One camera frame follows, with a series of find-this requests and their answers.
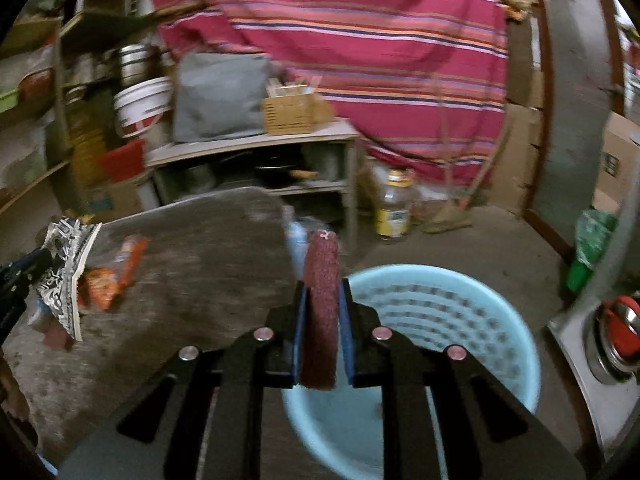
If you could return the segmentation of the black white printed packet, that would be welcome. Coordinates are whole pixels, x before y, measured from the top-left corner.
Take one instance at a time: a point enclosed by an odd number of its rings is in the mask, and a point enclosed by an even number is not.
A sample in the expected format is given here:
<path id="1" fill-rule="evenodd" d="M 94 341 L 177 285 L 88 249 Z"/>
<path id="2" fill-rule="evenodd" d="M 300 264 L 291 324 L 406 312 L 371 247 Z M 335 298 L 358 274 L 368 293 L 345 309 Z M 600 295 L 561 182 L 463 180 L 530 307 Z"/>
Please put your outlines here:
<path id="1" fill-rule="evenodd" d="M 36 291 L 74 341 L 82 341 L 77 285 L 101 226 L 61 218 L 49 224 L 42 245 L 53 257 L 53 264 L 37 282 Z"/>

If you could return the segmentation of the orange snack wrapper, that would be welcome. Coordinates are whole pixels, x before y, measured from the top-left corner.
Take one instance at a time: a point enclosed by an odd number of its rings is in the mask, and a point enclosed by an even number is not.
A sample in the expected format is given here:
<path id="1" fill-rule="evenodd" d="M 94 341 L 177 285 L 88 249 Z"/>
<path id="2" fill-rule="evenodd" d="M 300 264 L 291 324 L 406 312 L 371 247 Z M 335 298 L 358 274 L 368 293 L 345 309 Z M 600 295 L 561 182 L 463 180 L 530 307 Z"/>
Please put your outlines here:
<path id="1" fill-rule="evenodd" d="M 140 235 L 127 236 L 109 266 L 87 268 L 78 281 L 78 307 L 81 313 L 91 308 L 109 311 L 117 307 L 126 290 L 134 284 L 138 266 L 149 241 Z"/>

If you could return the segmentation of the maroon scouring pad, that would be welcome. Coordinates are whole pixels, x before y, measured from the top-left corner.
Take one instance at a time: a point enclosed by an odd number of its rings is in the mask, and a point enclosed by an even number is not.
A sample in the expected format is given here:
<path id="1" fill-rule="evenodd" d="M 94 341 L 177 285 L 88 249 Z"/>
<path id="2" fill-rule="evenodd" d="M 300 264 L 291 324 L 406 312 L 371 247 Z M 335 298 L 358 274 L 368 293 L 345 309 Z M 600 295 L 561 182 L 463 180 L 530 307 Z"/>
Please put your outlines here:
<path id="1" fill-rule="evenodd" d="M 303 283 L 306 288 L 299 383 L 309 389 L 335 387 L 338 346 L 338 285 L 340 248 L 337 235 L 318 230 L 311 234 Z"/>

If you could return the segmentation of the light blue plastic basket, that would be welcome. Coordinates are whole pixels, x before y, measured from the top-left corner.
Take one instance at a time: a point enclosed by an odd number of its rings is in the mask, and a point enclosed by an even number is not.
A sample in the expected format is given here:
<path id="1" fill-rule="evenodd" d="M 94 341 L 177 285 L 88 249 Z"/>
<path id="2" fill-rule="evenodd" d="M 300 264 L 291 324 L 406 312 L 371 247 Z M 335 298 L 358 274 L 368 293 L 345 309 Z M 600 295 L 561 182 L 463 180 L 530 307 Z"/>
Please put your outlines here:
<path id="1" fill-rule="evenodd" d="M 503 296 L 394 264 L 344 284 L 335 386 L 283 402 L 307 450 L 346 479 L 533 479 L 539 393 L 532 334 Z"/>

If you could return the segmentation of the wooden corner shelf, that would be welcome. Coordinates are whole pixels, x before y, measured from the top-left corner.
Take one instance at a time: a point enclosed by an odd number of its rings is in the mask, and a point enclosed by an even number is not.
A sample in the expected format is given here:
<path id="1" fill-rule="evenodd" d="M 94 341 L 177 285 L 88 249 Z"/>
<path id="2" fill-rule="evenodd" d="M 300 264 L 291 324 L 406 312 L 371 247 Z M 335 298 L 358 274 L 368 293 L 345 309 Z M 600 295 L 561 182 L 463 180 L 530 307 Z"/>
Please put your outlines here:
<path id="1" fill-rule="evenodd" d="M 62 20 L 15 23 L 1 43 L 1 212 L 41 185 L 61 209 L 77 191 L 63 104 Z"/>

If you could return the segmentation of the red plastic basket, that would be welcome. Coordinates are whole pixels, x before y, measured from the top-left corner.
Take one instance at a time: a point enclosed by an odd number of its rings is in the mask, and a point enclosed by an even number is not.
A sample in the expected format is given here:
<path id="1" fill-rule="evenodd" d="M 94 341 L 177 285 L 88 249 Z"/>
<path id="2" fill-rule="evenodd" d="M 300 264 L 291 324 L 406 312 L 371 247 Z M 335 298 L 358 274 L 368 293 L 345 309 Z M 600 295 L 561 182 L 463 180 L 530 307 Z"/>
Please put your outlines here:
<path id="1" fill-rule="evenodd" d="M 137 177 L 145 170 L 145 140 L 136 139 L 106 152 L 99 160 L 108 180 L 113 183 Z"/>

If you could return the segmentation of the red lidded steel container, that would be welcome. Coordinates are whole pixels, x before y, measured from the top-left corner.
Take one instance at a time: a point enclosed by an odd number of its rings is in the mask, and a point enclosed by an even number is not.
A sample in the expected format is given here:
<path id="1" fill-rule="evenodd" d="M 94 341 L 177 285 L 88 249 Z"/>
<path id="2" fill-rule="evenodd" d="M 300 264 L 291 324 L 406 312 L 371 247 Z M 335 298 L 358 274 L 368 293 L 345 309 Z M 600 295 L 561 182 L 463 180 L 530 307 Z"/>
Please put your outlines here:
<path id="1" fill-rule="evenodd" d="M 594 311 L 585 331 L 591 374 L 605 385 L 639 377 L 639 295 L 618 296 Z"/>

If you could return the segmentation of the yellow label oil bottle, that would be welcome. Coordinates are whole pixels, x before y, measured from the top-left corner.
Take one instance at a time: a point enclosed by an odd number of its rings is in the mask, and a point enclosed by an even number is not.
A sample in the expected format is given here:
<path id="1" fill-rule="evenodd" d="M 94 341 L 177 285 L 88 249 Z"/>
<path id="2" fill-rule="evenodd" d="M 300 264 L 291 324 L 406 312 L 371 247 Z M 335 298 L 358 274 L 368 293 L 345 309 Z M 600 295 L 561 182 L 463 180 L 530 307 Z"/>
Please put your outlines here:
<path id="1" fill-rule="evenodd" d="M 380 237 L 394 240 L 408 233 L 412 202 L 410 174 L 405 169 L 391 169 L 375 202 L 375 229 Z"/>

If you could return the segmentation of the white plastic bucket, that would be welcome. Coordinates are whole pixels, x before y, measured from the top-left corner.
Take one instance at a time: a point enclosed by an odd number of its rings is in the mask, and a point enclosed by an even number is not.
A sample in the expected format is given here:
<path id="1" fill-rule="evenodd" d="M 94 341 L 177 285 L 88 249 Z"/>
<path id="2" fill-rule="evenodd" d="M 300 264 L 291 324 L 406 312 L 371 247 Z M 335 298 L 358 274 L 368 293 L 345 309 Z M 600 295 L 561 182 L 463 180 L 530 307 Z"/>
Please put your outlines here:
<path id="1" fill-rule="evenodd" d="M 169 77 L 148 79 L 118 92 L 113 100 L 118 134 L 130 138 L 154 126 L 171 110 L 173 93 Z"/>

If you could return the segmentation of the steel cooking pot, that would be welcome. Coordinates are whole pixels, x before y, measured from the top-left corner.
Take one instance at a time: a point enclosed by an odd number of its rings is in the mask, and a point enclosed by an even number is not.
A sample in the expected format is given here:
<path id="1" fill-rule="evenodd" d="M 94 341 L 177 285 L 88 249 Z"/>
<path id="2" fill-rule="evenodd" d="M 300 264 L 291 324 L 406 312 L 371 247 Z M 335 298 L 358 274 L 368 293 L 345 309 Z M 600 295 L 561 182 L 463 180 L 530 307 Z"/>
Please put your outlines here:
<path id="1" fill-rule="evenodd" d="M 122 88 L 152 79 L 160 73 L 160 49 L 150 44 L 128 44 L 117 51 Z"/>

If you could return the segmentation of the grey cloth covered appliance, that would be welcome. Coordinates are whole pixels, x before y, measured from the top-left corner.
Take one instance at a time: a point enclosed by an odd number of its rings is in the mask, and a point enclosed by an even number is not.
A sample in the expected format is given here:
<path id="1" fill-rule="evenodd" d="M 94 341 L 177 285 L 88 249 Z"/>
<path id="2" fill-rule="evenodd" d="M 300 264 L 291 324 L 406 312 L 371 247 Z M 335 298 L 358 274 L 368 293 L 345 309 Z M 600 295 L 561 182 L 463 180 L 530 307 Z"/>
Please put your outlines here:
<path id="1" fill-rule="evenodd" d="M 177 68 L 172 137 L 176 143 L 257 136 L 273 75 L 261 54 L 189 53 Z"/>

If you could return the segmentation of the low wooden cabinet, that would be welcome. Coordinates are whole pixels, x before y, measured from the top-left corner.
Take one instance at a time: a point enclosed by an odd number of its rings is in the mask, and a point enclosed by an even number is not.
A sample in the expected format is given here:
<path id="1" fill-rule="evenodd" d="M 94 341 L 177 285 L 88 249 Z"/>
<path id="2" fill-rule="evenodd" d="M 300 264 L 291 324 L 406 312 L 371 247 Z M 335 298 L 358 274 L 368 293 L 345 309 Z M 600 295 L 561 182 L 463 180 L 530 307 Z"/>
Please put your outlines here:
<path id="1" fill-rule="evenodd" d="M 167 144 L 145 155 L 149 169 L 179 162 L 216 162 L 214 174 L 245 169 L 256 183 L 275 196 L 314 193 L 341 195 L 345 245 L 357 243 L 356 141 L 359 132 L 338 118 L 311 133 L 258 134 L 244 138 Z"/>

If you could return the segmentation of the wooden utensil holder box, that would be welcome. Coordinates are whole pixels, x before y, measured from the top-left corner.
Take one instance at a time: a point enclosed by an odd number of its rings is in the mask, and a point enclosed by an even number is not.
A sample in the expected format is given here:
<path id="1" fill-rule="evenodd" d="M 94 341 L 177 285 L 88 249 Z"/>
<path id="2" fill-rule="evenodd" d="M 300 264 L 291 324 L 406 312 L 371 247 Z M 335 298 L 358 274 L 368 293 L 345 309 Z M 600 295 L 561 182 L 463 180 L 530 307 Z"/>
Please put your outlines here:
<path id="1" fill-rule="evenodd" d="M 312 133 L 335 119 L 332 105 L 318 91 L 320 78 L 286 84 L 276 78 L 266 83 L 262 124 L 270 136 Z"/>

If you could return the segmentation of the red striped hanging cloth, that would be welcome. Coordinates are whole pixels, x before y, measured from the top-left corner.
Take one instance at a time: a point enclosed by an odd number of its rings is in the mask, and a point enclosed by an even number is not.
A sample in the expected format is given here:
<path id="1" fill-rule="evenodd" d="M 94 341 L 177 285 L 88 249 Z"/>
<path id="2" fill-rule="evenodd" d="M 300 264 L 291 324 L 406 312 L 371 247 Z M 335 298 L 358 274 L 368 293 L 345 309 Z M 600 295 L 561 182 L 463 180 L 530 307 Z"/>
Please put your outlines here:
<path id="1" fill-rule="evenodd" d="M 423 180 L 467 185 L 504 118 L 499 0 L 153 0 L 192 12 L 160 28 L 176 55 L 269 55 L 317 85 L 367 151 Z"/>

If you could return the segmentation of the grey wooden door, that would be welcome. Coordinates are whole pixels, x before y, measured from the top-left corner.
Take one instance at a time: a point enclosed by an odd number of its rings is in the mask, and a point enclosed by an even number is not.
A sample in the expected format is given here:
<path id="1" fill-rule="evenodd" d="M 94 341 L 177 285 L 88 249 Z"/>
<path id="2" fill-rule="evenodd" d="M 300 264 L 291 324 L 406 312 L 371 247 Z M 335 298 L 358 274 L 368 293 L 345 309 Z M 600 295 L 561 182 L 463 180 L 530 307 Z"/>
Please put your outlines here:
<path id="1" fill-rule="evenodd" d="M 562 257 L 591 204 L 612 112 L 624 109 L 614 0 L 538 0 L 544 74 L 542 143 L 525 220 Z"/>

